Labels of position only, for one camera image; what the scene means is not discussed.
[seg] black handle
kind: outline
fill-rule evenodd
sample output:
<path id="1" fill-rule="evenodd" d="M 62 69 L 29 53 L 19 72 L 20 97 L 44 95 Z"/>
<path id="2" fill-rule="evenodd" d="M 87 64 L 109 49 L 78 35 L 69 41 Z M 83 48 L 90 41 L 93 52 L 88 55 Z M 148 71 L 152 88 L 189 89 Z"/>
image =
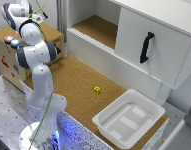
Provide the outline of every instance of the black handle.
<path id="1" fill-rule="evenodd" d="M 148 45 L 149 45 L 149 40 L 152 39 L 155 35 L 151 32 L 148 32 L 148 36 L 146 37 L 145 41 L 144 41 L 144 45 L 142 48 L 142 53 L 140 56 L 140 63 L 143 64 L 144 62 L 146 62 L 148 60 L 148 57 L 146 57 L 146 53 L 148 50 Z"/>

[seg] cork table surface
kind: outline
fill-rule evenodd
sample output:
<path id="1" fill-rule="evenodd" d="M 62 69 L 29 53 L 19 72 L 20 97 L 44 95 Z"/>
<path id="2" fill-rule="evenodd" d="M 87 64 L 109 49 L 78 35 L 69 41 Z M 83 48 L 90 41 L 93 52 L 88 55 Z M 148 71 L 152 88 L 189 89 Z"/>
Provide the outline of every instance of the cork table surface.
<path id="1" fill-rule="evenodd" d="M 65 111 L 115 150 L 118 150 L 100 134 L 97 126 L 92 122 L 92 118 L 126 92 L 126 89 L 70 55 L 53 64 L 53 69 L 54 93 L 67 98 L 68 105 Z M 33 89 L 32 78 L 28 78 L 24 82 Z M 100 94 L 95 94 L 93 90 L 95 86 L 101 87 Z M 168 115 L 162 116 L 132 150 L 141 149 L 167 119 Z"/>
<path id="2" fill-rule="evenodd" d="M 55 39 L 56 37 L 63 36 L 61 32 L 53 29 L 51 26 L 45 23 L 41 23 L 40 27 L 44 31 L 48 41 L 51 41 Z M 0 29 L 0 41 L 5 43 L 5 36 L 7 35 L 12 35 L 14 39 L 18 39 L 21 42 L 21 44 L 27 45 L 24 42 L 24 40 L 21 39 L 20 35 L 17 34 L 14 30 L 11 30 L 9 26 Z"/>
<path id="3" fill-rule="evenodd" d="M 118 26 L 98 16 L 92 16 L 72 26 L 78 31 L 115 49 Z"/>

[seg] cabinet door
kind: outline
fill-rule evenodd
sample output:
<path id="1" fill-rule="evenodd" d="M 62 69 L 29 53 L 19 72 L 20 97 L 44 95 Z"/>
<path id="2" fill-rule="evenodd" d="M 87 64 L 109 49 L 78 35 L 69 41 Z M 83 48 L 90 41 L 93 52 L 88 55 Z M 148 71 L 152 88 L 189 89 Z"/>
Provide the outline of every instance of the cabinet door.
<path id="1" fill-rule="evenodd" d="M 140 56 L 148 32 L 155 36 L 149 41 L 148 60 L 141 64 Z M 121 9 L 115 54 L 162 81 L 174 86 L 190 45 L 190 36 Z"/>

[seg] cabinet top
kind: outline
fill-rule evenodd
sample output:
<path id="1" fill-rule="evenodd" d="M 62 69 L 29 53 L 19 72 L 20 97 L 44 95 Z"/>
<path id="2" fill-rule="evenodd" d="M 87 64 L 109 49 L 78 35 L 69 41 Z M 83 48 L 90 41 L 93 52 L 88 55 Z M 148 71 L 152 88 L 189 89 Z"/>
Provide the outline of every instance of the cabinet top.
<path id="1" fill-rule="evenodd" d="M 181 0 L 109 0 L 191 36 L 191 4 Z"/>

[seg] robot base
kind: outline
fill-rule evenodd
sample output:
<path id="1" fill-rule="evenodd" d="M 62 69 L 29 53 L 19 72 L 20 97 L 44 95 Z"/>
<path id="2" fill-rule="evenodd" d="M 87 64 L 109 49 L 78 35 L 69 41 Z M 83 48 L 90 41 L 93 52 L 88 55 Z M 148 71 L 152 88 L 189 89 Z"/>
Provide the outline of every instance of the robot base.
<path id="1" fill-rule="evenodd" d="M 27 126 L 20 134 L 19 137 L 19 148 L 20 150 L 52 150 L 52 147 L 48 142 L 44 142 L 41 145 L 36 145 L 35 142 L 33 142 L 33 145 L 30 148 L 31 141 L 29 140 L 29 137 L 32 135 L 33 131 L 38 127 L 40 122 L 35 122 L 29 126 Z M 59 150 L 64 145 L 65 139 L 59 137 L 59 133 L 55 133 L 56 136 L 58 136 L 59 141 Z"/>

